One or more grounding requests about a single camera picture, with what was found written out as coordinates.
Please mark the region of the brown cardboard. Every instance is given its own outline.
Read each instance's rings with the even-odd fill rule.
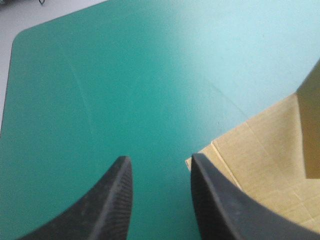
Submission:
[[[297,90],[307,178],[320,178],[320,62]]]
[[[200,152],[251,198],[320,233],[320,179],[308,179],[320,177],[319,137],[318,64],[296,93]]]

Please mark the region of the green mat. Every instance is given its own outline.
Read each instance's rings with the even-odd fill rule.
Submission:
[[[128,239],[200,239],[184,160],[300,85],[320,56],[317,1],[108,2],[13,43],[0,137],[0,239],[39,227],[120,155]]]

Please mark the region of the textured black surface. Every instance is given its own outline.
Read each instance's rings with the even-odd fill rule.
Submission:
[[[132,188],[131,160],[121,156],[86,195],[21,240],[125,240]]]
[[[320,240],[251,199],[200,153],[192,155],[191,192],[203,240]]]

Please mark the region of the white surface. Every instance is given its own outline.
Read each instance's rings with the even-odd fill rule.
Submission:
[[[3,118],[12,43],[25,29],[105,0],[15,0],[0,6],[0,129]]]

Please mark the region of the cardboard box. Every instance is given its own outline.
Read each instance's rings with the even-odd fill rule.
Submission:
[[[320,62],[295,93],[200,152],[251,198],[320,233]]]

